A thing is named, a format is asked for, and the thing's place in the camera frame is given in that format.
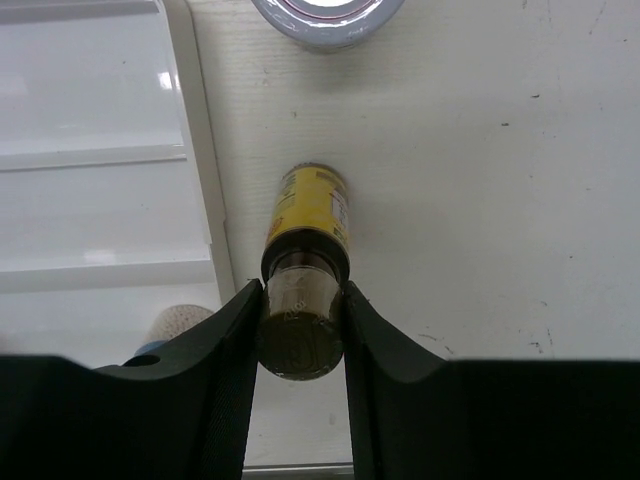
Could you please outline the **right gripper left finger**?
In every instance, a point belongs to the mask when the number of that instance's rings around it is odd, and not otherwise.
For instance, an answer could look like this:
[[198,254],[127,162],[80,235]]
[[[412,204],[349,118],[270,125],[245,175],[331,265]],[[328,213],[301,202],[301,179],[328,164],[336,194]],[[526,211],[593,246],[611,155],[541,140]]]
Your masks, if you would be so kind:
[[238,479],[263,288],[122,365],[1,360],[5,479]]

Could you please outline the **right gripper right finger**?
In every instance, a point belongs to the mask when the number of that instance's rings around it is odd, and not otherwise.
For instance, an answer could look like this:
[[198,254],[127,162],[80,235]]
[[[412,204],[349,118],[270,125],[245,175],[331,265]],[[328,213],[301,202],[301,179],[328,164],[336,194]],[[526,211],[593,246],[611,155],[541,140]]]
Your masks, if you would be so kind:
[[343,300],[358,479],[635,479],[639,365],[445,360]]

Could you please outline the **silver lid blue bottle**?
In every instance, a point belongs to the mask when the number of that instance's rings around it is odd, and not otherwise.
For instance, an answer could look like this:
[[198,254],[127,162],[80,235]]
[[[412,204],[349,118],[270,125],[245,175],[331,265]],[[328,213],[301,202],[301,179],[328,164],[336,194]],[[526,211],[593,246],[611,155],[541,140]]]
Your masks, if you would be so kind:
[[141,346],[134,355],[145,355],[149,351],[181,335],[214,314],[210,309],[181,304],[163,310],[152,322]]

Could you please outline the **yellow label bottle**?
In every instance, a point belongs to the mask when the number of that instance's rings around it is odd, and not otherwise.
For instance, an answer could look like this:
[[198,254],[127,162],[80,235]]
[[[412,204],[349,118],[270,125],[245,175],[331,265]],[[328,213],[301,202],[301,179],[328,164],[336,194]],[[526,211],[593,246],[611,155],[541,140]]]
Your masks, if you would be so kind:
[[333,168],[302,163],[282,178],[261,259],[258,360],[309,381],[343,355],[341,300],[350,275],[347,185]]

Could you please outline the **white tiered tray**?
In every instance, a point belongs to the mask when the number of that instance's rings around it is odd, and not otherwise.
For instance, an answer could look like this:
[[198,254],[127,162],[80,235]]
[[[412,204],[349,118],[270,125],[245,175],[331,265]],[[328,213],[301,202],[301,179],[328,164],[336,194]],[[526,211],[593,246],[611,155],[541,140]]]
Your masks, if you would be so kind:
[[235,292],[184,1],[1,5],[1,350],[130,358]]

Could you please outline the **right brown spice jar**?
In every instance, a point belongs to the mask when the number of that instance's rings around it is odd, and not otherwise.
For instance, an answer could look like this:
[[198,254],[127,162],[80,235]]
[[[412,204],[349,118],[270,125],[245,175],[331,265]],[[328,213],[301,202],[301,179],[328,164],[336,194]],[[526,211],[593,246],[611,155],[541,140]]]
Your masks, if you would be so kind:
[[337,51],[368,39],[399,11],[403,0],[253,0],[261,16],[291,40]]

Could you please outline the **aluminium frame rail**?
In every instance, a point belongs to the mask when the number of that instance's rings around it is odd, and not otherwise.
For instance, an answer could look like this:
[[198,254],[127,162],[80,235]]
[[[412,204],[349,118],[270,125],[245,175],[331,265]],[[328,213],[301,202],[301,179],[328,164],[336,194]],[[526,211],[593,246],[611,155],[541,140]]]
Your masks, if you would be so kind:
[[245,467],[242,480],[353,480],[352,463],[295,464]]

